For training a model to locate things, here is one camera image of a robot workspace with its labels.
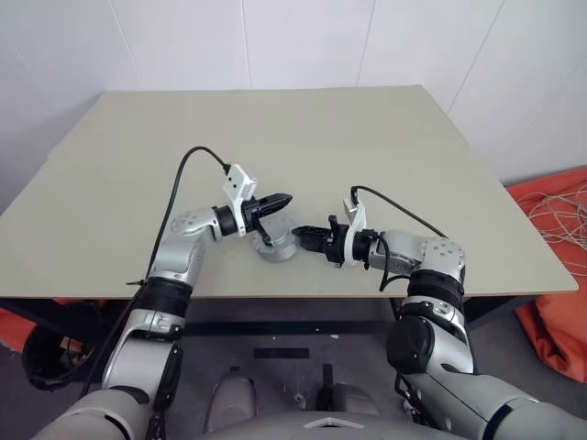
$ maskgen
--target orange bag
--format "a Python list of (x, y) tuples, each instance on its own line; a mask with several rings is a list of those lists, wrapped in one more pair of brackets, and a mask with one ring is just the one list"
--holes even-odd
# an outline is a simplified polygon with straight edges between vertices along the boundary
[[(75, 300), (56, 301), (66, 304)], [(10, 313), (8, 310), (0, 309), (0, 344), (22, 353), (28, 334), (35, 328), (35, 325), (35, 323), (26, 318)]]
[[(547, 195), (576, 193), (585, 185), (587, 167), (582, 167), (513, 185), (507, 191), (528, 215)], [(587, 208), (587, 193), (569, 197)], [(551, 202), (550, 206), (554, 211), (571, 210), (569, 204), (564, 202)], [(559, 227), (549, 209), (538, 208), (535, 214), (539, 215), (531, 219), (537, 229)], [(569, 378), (587, 382), (587, 252), (570, 242), (549, 244), (569, 272), (575, 272), (579, 290), (575, 293), (542, 295), (515, 312), (538, 356), (548, 366)]]

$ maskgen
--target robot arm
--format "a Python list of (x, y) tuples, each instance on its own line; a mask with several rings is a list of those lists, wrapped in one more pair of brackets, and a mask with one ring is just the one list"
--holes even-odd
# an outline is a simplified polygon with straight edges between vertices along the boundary
[(35, 437), (38, 440), (163, 438), (164, 412), (181, 373), (178, 344), (208, 248), (223, 237), (258, 230), (260, 218), (292, 196), (252, 195), (256, 181), (233, 164), (224, 185), (228, 205), (189, 211), (166, 226), (148, 277), (108, 360), (100, 390), (87, 394)]
[(409, 278), (388, 335), (387, 360), (416, 421), (471, 439), (582, 438), (583, 420), (476, 374), (462, 313), (465, 256), (458, 244), (442, 236), (378, 233), (365, 228), (360, 201), (345, 201), (345, 209), (351, 225), (331, 215), (329, 229), (301, 226), (293, 232), (303, 248), (326, 254), (339, 267), (363, 262), (365, 269), (385, 270), (387, 261), (390, 272)]

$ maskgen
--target gray floor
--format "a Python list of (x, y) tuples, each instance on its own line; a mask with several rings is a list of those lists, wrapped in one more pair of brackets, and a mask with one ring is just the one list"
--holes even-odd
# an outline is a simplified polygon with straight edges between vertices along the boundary
[[(282, 300), (216, 300), (195, 302), (191, 320), (388, 319), (383, 300), (294, 302)], [(480, 371), (508, 380), (540, 400), (587, 419), (587, 385), (544, 366), (536, 357), (513, 314), (491, 321), (471, 334)], [(240, 366), (255, 381), (260, 413), (294, 408), (303, 394), (308, 408), (321, 383), (321, 365), (334, 365), (335, 380), (352, 382), (370, 393), (382, 414), (402, 419), (401, 400), (393, 392), (384, 338), (377, 335), (189, 337), (180, 388), (168, 414), (170, 439), (193, 438), (201, 432), (207, 401), (215, 383), (231, 366)], [(310, 359), (253, 359), (255, 347), (308, 347)], [(30, 438), (74, 402), (80, 386), (51, 392), (32, 388), (20, 356), (0, 348), (0, 438)]]

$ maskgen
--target white tile wall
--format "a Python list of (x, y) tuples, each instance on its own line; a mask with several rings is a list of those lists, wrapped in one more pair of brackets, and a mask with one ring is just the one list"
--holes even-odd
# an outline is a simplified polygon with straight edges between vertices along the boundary
[(378, 1), (359, 85), (423, 84), (448, 109), (502, 2)]
[[(524, 163), (511, 139), (536, 120), (587, 50), (584, 0), (506, 0), (450, 111), (453, 120), (501, 178), (505, 163)], [(560, 155), (567, 150), (551, 147)], [(520, 175), (528, 174), (524, 170)]]
[(5, 0), (0, 212), (103, 90), (423, 83), (498, 177), (587, 163), (584, 0)]
[(245, 0), (252, 87), (354, 86), (374, 0)]
[(104, 89), (135, 89), (138, 77), (107, 1), (5, 0), (0, 28), (57, 111)]
[(248, 87), (240, 0), (113, 0), (146, 89)]
[(529, 126), (504, 140), (504, 154), (492, 158), (502, 180), (519, 181), (587, 163), (585, 81), (582, 63)]

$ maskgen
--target beige tabletop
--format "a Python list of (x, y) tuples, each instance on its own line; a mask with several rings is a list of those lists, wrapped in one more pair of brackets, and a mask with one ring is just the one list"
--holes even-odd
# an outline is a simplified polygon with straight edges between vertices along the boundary
[[(0, 217), (0, 296), (128, 298), (144, 276), (176, 167), (195, 145), (290, 193), (300, 225), (346, 220), (364, 184), (459, 242), (469, 296), (574, 291), (577, 285), (467, 140), (419, 86), (304, 91), (104, 93)], [(175, 205), (226, 204), (205, 154), (188, 162)], [(430, 233), (363, 194), (368, 227)], [(404, 296), (378, 270), (336, 269), (300, 251), (271, 264), (247, 237), (205, 256), (198, 297)]]

